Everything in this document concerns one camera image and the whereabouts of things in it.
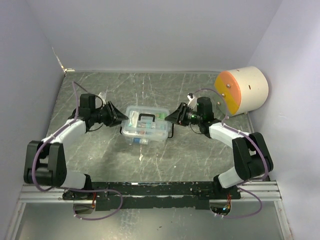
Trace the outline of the aluminium frame rail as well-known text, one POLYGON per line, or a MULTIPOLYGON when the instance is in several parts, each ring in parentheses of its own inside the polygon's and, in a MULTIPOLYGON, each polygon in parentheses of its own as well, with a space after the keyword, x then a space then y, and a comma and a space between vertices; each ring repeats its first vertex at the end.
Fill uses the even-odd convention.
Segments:
MULTIPOLYGON (((282 196, 276 181, 252 181, 241 186, 240 201, 253 202, 258 197, 261 201, 281 201, 282 196)), ((18 201, 20 203, 86 203, 90 201, 84 200, 64 200, 64 191, 61 189, 53 189, 46 192, 39 191, 33 185, 24 185, 19 194, 18 201)))

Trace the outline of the white teal swab packet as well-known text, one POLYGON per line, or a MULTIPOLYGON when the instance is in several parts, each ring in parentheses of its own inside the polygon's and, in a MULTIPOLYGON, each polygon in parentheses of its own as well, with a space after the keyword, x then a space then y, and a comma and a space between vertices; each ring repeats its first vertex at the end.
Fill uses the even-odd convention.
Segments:
POLYGON ((130 111, 129 116, 128 116, 128 124, 127 125, 129 127, 136 128, 138 125, 139 115, 140 114, 138 111, 135 111, 135 110, 130 111))

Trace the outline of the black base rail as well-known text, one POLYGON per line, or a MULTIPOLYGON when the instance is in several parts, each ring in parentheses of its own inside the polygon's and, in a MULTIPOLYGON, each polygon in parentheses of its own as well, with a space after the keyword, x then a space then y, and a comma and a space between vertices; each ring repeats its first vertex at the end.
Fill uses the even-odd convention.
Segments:
POLYGON ((117 209, 123 197, 122 209, 195 208, 209 210, 210 201, 226 202, 228 196, 239 200, 236 186, 218 191, 213 181, 176 182, 93 182, 93 193, 67 190, 64 200, 95 200, 97 211, 117 209))

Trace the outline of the clear plastic medicine box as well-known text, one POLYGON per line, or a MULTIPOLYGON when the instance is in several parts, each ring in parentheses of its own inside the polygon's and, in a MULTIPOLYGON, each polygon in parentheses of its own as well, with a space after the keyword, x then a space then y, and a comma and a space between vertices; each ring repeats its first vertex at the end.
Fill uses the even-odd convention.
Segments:
POLYGON ((174 136, 174 125, 164 119, 156 118, 152 114, 139 116, 137 127, 129 127, 128 122, 129 120, 122 122, 120 133, 130 145, 137 144, 133 143, 133 138, 148 139, 149 145, 165 143, 167 139, 171 139, 174 136))

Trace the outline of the clear box lid black handle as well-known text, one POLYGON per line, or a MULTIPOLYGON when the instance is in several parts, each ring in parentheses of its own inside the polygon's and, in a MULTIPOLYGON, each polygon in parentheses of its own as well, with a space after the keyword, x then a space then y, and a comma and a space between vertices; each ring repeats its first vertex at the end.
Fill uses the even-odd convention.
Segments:
POLYGON ((127 120, 121 124, 121 133, 126 137, 155 139, 160 141, 169 136, 170 124, 165 118, 167 108, 130 105, 126 108, 127 120))

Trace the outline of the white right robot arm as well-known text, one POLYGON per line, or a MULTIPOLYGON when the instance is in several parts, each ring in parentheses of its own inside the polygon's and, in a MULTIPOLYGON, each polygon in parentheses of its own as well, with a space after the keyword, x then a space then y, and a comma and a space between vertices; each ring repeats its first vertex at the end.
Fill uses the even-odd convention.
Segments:
POLYGON ((232 149, 234 166, 213 179, 212 193, 216 198, 223 199, 230 188, 253 178, 268 176, 274 164, 261 133, 243 132, 215 118, 212 101, 208 97, 198 98, 195 106, 196 110, 193 110, 182 102, 165 120, 184 127, 197 125, 201 135, 232 149))

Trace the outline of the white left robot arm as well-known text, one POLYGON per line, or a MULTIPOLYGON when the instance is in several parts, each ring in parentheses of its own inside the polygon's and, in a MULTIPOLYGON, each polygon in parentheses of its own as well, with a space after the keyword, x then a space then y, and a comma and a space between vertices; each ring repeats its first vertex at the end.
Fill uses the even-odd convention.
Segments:
POLYGON ((96 107, 96 98, 92 93, 77 97, 79 105, 62 127, 49 137, 28 143, 23 173, 26 184, 34 184, 39 190, 42 186, 75 189, 83 200, 93 195, 89 175, 67 170, 65 150, 95 124, 114 127, 128 119, 110 101, 96 107))

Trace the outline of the green white medicine box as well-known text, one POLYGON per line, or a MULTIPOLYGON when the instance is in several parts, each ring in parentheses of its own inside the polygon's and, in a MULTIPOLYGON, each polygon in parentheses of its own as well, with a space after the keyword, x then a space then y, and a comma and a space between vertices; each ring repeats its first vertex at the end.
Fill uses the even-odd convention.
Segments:
POLYGON ((167 114, 166 113, 157 113, 156 114, 156 118, 157 119, 165 119, 166 118, 166 116, 167 116, 167 114))

